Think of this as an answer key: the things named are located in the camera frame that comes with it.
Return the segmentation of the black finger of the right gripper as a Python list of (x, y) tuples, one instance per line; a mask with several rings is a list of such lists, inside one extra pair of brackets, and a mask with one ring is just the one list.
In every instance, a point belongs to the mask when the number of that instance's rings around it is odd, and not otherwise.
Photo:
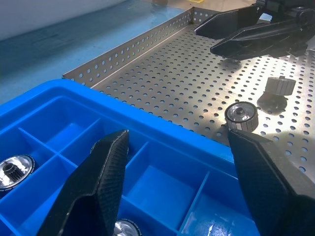
[(240, 30), (257, 23), (261, 9), (251, 5), (239, 9), (219, 12), (202, 22), (194, 33), (211, 39), (224, 39)]
[(307, 48), (308, 26), (295, 21), (258, 24), (242, 28), (211, 47), (211, 53), (244, 60), (264, 55), (276, 58), (297, 56)]

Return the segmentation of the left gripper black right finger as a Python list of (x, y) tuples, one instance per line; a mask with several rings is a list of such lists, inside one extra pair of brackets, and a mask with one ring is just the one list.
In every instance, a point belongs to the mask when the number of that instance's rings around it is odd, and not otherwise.
[(249, 212), (262, 236), (313, 236), (315, 184), (275, 143), (231, 129), (228, 140)]

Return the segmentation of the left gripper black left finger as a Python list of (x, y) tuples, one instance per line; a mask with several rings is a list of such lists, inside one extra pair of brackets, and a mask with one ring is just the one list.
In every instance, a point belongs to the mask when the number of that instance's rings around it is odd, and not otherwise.
[(111, 236), (127, 164), (129, 131), (97, 141), (68, 177), (43, 221), (39, 236)]

